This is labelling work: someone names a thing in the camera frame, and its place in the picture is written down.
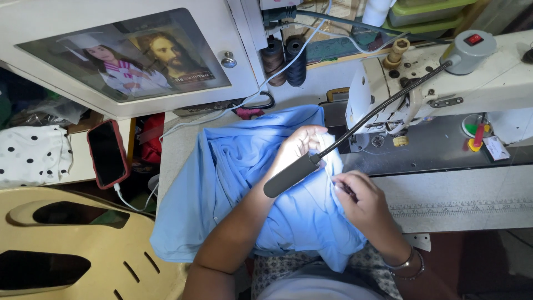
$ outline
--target measuring tape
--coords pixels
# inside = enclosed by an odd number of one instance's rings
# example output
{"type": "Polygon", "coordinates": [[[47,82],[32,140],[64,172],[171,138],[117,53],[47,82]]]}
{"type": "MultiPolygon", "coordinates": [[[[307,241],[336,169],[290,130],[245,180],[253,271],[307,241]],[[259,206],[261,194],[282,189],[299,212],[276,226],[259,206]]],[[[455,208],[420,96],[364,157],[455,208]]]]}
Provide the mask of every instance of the measuring tape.
{"type": "Polygon", "coordinates": [[[533,212],[532,199],[470,200],[389,205],[389,212],[393,218],[501,214],[528,211],[533,212]]]}

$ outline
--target smartphone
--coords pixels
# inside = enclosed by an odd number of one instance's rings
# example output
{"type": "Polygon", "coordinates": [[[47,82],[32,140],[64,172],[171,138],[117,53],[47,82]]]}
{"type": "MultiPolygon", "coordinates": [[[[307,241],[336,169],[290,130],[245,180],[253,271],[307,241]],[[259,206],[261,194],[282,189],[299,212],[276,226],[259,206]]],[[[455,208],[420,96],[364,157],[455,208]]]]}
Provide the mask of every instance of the smartphone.
{"type": "Polygon", "coordinates": [[[99,188],[108,189],[130,175],[117,121],[107,120],[96,125],[87,132],[87,142],[99,188]]]}

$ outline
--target cabinet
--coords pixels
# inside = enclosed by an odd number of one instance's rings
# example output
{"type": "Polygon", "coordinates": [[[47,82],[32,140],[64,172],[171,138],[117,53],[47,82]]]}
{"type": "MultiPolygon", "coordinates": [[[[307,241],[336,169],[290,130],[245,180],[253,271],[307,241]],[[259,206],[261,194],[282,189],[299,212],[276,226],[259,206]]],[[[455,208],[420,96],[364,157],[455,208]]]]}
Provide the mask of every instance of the cabinet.
{"type": "Polygon", "coordinates": [[[225,0],[8,1],[0,38],[2,67],[118,120],[247,97],[262,75],[225,0]]]}

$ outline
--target blue shirt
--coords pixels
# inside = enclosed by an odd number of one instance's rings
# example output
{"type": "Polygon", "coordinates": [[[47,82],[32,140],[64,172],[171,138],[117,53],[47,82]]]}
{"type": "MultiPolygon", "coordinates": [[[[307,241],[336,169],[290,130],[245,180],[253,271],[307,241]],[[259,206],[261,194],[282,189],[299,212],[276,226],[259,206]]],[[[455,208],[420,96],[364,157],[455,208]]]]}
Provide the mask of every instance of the blue shirt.
{"type": "MultiPolygon", "coordinates": [[[[303,125],[324,126],[317,105],[292,107],[254,120],[205,128],[164,196],[150,242],[170,262],[192,262],[211,230],[267,172],[281,143],[303,125]]],[[[327,135],[330,143],[333,137],[327,135]]],[[[325,168],[282,193],[253,249],[262,256],[295,251],[320,255],[337,272],[366,238],[344,216],[331,175],[342,172],[337,150],[325,168]]]]}

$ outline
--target brown thread spool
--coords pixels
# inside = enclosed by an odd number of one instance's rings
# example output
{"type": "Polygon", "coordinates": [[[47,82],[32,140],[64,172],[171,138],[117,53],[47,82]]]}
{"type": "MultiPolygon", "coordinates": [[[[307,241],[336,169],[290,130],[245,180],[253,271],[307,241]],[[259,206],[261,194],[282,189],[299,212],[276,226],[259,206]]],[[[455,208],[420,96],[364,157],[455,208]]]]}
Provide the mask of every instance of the brown thread spool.
{"type": "MultiPolygon", "coordinates": [[[[267,78],[279,72],[285,67],[285,57],[283,56],[283,45],[279,40],[269,40],[268,47],[261,49],[261,58],[267,78]]],[[[271,86],[280,86],[287,81],[285,72],[272,78],[268,83],[271,86]]]]}

